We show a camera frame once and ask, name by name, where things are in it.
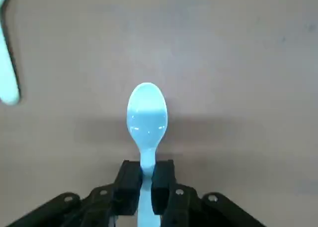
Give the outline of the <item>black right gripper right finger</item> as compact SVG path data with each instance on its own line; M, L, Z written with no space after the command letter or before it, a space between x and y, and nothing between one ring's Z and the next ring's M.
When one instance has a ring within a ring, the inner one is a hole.
M173 160L158 161L152 176L153 212L162 227L263 227L264 224L218 192L199 197L177 183Z

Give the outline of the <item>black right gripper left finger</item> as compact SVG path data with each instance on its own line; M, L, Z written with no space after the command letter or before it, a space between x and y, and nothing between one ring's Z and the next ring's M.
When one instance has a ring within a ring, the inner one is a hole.
M142 185L137 161L122 162L115 181L81 198L62 193L10 223L11 227L114 227L119 216L135 214Z

